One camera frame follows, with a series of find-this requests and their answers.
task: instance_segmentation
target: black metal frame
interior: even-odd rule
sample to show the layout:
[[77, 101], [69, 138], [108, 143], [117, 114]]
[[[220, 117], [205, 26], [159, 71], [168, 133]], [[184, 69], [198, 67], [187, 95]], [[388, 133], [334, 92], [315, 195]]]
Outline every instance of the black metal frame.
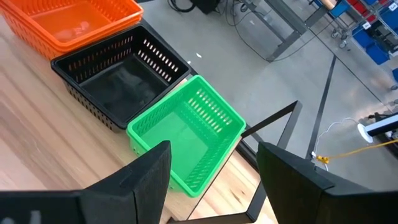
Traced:
[[[252, 136], [257, 142], [263, 141], [262, 138], [256, 133], [258, 130], [266, 127], [268, 124], [271, 124], [278, 119], [284, 117], [285, 115], [290, 114], [289, 120], [287, 121], [284, 131], [282, 132], [277, 146], [281, 149], [286, 149], [287, 144], [289, 143], [290, 137], [292, 136], [295, 125], [297, 124], [297, 120], [299, 119], [299, 114], [302, 109], [302, 104], [299, 101], [296, 101], [280, 111], [274, 113], [273, 115], [266, 118], [264, 121], [256, 124], [253, 127], [247, 125], [245, 132], [242, 133], [242, 139]], [[244, 141], [241, 141], [236, 146], [237, 152], [258, 172], [257, 162], [256, 162], [256, 153], [254, 150]], [[228, 223], [228, 224], [242, 224], [242, 223], [254, 223], [261, 212], [261, 208], [266, 200], [267, 194], [264, 190], [261, 182], [257, 186], [257, 190], [254, 193], [254, 196], [249, 204], [248, 209], [242, 213], [235, 213], [230, 215], [220, 215], [215, 217], [207, 217], [207, 218], [198, 218], [194, 220], [183, 220], [183, 221], [175, 221], [172, 218], [168, 221], [168, 223], [180, 223], [180, 224], [217, 224], [217, 223]]]

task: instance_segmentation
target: orange basket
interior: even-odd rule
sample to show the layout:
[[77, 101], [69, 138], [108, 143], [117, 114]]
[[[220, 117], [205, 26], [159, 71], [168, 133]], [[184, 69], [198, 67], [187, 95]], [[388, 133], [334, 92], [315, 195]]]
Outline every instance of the orange basket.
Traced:
[[128, 28], [144, 10], [133, 0], [0, 0], [11, 30], [48, 59]]

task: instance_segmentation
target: cable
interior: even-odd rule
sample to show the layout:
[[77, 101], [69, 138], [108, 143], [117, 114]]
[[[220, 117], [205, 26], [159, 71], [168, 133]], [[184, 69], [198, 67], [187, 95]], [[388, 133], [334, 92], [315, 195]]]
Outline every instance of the cable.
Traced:
[[177, 6], [177, 3], [175, 1], [176, 0], [167, 0], [167, 4], [169, 4], [169, 6], [174, 11], [177, 11], [177, 12], [183, 12], [183, 13], [190, 12], [196, 7], [196, 5], [194, 3], [192, 3], [192, 6], [189, 7], [188, 9], [181, 9], [180, 7]]
[[219, 15], [221, 15], [220, 9], [218, 9], [218, 6], [217, 6], [213, 11], [215, 11], [215, 12], [217, 12]]
[[386, 146], [386, 145], [389, 145], [389, 144], [394, 144], [394, 143], [396, 143], [396, 142], [398, 142], [398, 139], [392, 140], [392, 141], [388, 141], [388, 142], [385, 142], [385, 143], [381, 143], [381, 144], [377, 144], [377, 145], [375, 145], [375, 146], [366, 146], [366, 147], [362, 147], [362, 148], [353, 150], [353, 151], [351, 151], [351, 152], [346, 152], [346, 153], [338, 154], [337, 156], [317, 156], [316, 159], [317, 159], [318, 161], [322, 162], [323, 164], [329, 164], [329, 162], [330, 162], [332, 159], [339, 159], [339, 158], [351, 156], [351, 155], [353, 155], [353, 154], [357, 154], [357, 153], [359, 153], [359, 152], [362, 152], [362, 151], [365, 151], [365, 150], [368, 150], [368, 149], [375, 149], [375, 148], [378, 148], [378, 147], [381, 147], [381, 146]]
[[[224, 13], [226, 13], [226, 7], [227, 7], [227, 5], [228, 5], [228, 0], [224, 0], [225, 1], [225, 6], [224, 6], [224, 9], [223, 9], [223, 12], [221, 12], [220, 13], [220, 15], [222, 16]], [[219, 9], [219, 5], [221, 4], [221, 3], [224, 3], [224, 1], [220, 1], [220, 3], [217, 5], [217, 9], [220, 11], [220, 9]]]
[[[239, 3], [242, 3], [242, 2], [238, 2], [238, 3], [233, 2], [232, 9], [231, 9], [233, 12], [234, 12], [234, 6], [235, 6], [236, 4], [239, 4]], [[239, 38], [240, 38], [240, 39], [241, 39], [241, 40], [242, 40], [254, 53], [256, 53], [256, 54], [257, 54], [260, 58], [262, 58], [263, 60], [265, 60], [265, 61], [267, 61], [267, 62], [270, 62], [270, 63], [271, 63], [271, 62], [279, 62], [279, 61], [281, 61], [281, 60], [285, 60], [285, 59], [291, 57], [293, 54], [296, 54], [299, 50], [301, 50], [303, 47], [305, 47], [311, 40], [313, 40], [313, 39], [316, 38], [319, 34], [321, 34], [321, 33], [322, 33], [327, 27], [329, 27], [330, 24], [334, 21], [334, 20], [330, 21], [329, 24], [328, 24], [327, 26], [325, 26], [318, 34], [315, 34], [311, 29], [309, 29], [309, 30], [312, 31], [312, 33], [314, 34], [314, 36], [313, 36], [310, 40], [308, 40], [306, 43], [304, 43], [301, 47], [299, 47], [297, 50], [295, 50], [293, 53], [289, 54], [288, 56], [286, 56], [286, 57], [284, 57], [284, 58], [277, 59], [277, 60], [268, 60], [268, 59], [264, 58], [261, 54], [259, 54], [256, 50], [254, 50], [254, 48], [252, 48], [252, 47], [242, 38], [241, 34], [239, 33], [238, 28], [236, 27], [239, 23], [242, 22], [242, 20], [243, 20], [247, 15], [249, 15], [249, 14], [251, 14], [251, 13], [259, 13], [259, 14], [261, 14], [262, 16], [266, 16], [266, 15], [260, 13], [260, 12], [252, 11], [252, 12], [246, 13], [238, 23], [235, 23], [235, 17], [234, 17], [234, 15], [233, 15], [233, 22], [234, 22], [233, 24], [230, 24], [230, 23], [229, 23], [229, 20], [227, 19], [227, 15], [226, 15], [226, 14], [225, 14], [225, 19], [226, 19], [228, 25], [235, 27], [235, 30], [236, 30], [236, 32], [238, 33]]]
[[321, 138], [324, 134], [328, 133], [328, 132], [330, 131], [331, 127], [333, 127], [333, 126], [336, 125], [336, 124], [343, 124], [344, 121], [348, 121], [348, 120], [351, 120], [351, 121], [354, 121], [355, 123], [358, 123], [358, 122], [357, 122], [355, 119], [353, 119], [353, 118], [344, 118], [344, 119], [342, 119], [340, 122], [333, 122], [331, 125], [329, 125], [329, 128], [326, 129], [326, 131], [322, 132], [322, 133], [317, 137], [317, 143], [315, 144], [315, 149], [314, 149], [313, 153], [315, 153], [315, 155], [317, 154], [320, 138]]

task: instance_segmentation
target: black cord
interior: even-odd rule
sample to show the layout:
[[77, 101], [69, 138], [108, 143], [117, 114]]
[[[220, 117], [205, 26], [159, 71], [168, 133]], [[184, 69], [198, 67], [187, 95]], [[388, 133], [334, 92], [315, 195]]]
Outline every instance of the black cord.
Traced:
[[314, 32], [312, 32], [312, 33], [314, 34], [314, 36], [313, 36], [309, 41], [307, 41], [306, 43], [304, 43], [301, 47], [299, 47], [297, 50], [295, 50], [293, 53], [291, 53], [290, 55], [288, 55], [288, 56], [286, 56], [286, 57], [283, 57], [283, 58], [280, 58], [280, 59], [277, 59], [277, 60], [266, 60], [266, 61], [267, 61], [267, 62], [270, 62], [270, 63], [271, 63], [271, 62], [279, 62], [279, 61], [281, 61], [281, 60], [287, 59], [288, 57], [292, 56], [293, 54], [296, 54], [299, 50], [301, 50], [303, 47], [305, 47], [311, 40], [313, 40], [314, 38], [318, 37], [318, 35], [321, 34], [333, 21], [334, 21], [334, 20], [330, 21], [329, 24], [328, 24], [327, 26], [325, 26], [325, 28], [323, 28], [319, 33], [315, 34]]
[[[229, 0], [226, 0], [226, 3], [225, 3], [225, 9], [227, 9], [228, 8], [228, 2], [229, 2]], [[235, 18], [235, 15], [234, 15], [234, 12], [235, 12], [235, 5], [237, 5], [237, 4], [243, 4], [243, 2], [241, 2], [241, 1], [238, 1], [238, 0], [233, 0], [233, 2], [232, 2], [232, 8], [231, 8], [231, 15], [232, 15], [232, 18], [234, 19]], [[227, 13], [225, 14], [225, 20], [226, 20], [226, 23], [228, 24], [228, 25], [230, 25], [230, 26], [236, 26], [236, 25], [238, 25], [240, 22], [242, 22], [242, 20], [248, 15], [248, 14], [250, 14], [251, 12], [248, 12], [247, 14], [245, 14], [243, 17], [242, 17], [242, 19], [237, 23], [237, 24], [230, 24], [229, 23], [229, 20], [228, 20], [228, 17], [227, 17]]]
[[259, 13], [259, 14], [261, 14], [262, 16], [265, 16], [263, 13], [256, 12], [256, 11], [254, 11], [254, 12], [248, 12], [248, 13], [246, 13], [246, 14], [242, 17], [242, 19], [241, 19], [238, 23], [235, 23], [235, 17], [234, 17], [234, 15], [233, 15], [233, 24], [230, 24], [230, 23], [229, 23], [229, 21], [227, 20], [227, 17], [226, 17], [226, 16], [225, 16], [225, 18], [226, 18], [226, 21], [227, 21], [228, 25], [235, 27], [236, 33], [238, 33], [240, 39], [241, 39], [241, 40], [242, 40], [254, 53], [256, 53], [258, 56], [260, 56], [260, 58], [262, 58], [263, 60], [265, 60], [265, 61], [267, 61], [267, 62], [270, 62], [270, 63], [271, 63], [271, 62], [279, 62], [279, 61], [281, 61], [281, 60], [285, 60], [285, 59], [289, 58], [290, 56], [292, 56], [293, 54], [296, 54], [299, 50], [301, 50], [303, 47], [305, 47], [311, 40], [313, 40], [314, 38], [318, 37], [318, 35], [319, 35], [320, 33], [322, 33], [322, 32], [323, 32], [328, 26], [330, 26], [330, 24], [334, 21], [334, 20], [332, 20], [331, 22], [329, 22], [329, 24], [328, 24], [325, 28], [323, 28], [318, 34], [315, 34], [315, 33], [310, 29], [311, 32], [314, 34], [314, 36], [313, 36], [310, 40], [308, 40], [306, 43], [304, 43], [301, 47], [299, 47], [297, 50], [295, 50], [293, 53], [291, 53], [290, 55], [288, 55], [288, 56], [286, 56], [286, 57], [284, 57], [284, 58], [277, 59], [277, 60], [267, 60], [266, 58], [264, 58], [263, 56], [261, 56], [256, 50], [254, 50], [254, 48], [252, 48], [252, 47], [243, 39], [243, 37], [242, 37], [241, 34], [239, 33], [238, 28], [236, 27], [239, 23], [242, 22], [242, 20], [243, 20], [247, 15], [249, 15], [249, 14], [251, 14], [251, 13]]
[[192, 6], [189, 7], [188, 9], [181, 9], [180, 7], [177, 6], [177, 3], [176, 3], [175, 1], [176, 1], [176, 0], [167, 0], [167, 4], [169, 4], [169, 6], [170, 6], [174, 11], [177, 11], [177, 12], [184, 12], [184, 13], [190, 12], [190, 11], [192, 11], [192, 10], [196, 7], [196, 5], [195, 5], [194, 3], [192, 3]]
[[221, 15], [220, 10], [218, 9], [218, 6], [213, 11], [217, 12], [219, 15]]
[[223, 9], [223, 12], [220, 13], [221, 16], [222, 16], [224, 13], [226, 13], [226, 7], [227, 7], [227, 4], [228, 4], [228, 0], [224, 0], [224, 1], [225, 1], [226, 3], [225, 3], [225, 7], [224, 7], [224, 9]]

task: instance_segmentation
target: yellow cable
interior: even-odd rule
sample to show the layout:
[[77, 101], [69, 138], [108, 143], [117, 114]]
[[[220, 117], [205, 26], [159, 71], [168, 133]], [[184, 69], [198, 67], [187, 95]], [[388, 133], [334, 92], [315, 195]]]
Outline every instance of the yellow cable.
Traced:
[[386, 146], [388, 144], [392, 144], [392, 143], [395, 143], [395, 142], [398, 142], [398, 140], [388, 141], [388, 142], [385, 142], [385, 143], [377, 144], [375, 146], [362, 147], [360, 149], [357, 149], [357, 150], [354, 150], [354, 151], [351, 151], [351, 152], [338, 154], [337, 156], [317, 156], [317, 160], [322, 162], [322, 163], [324, 163], [324, 164], [329, 164], [330, 160], [332, 160], [332, 159], [343, 158], [343, 157], [346, 157], [346, 156], [350, 156], [350, 155], [365, 151], [367, 149], [374, 149], [374, 148], [381, 147], [381, 146]]

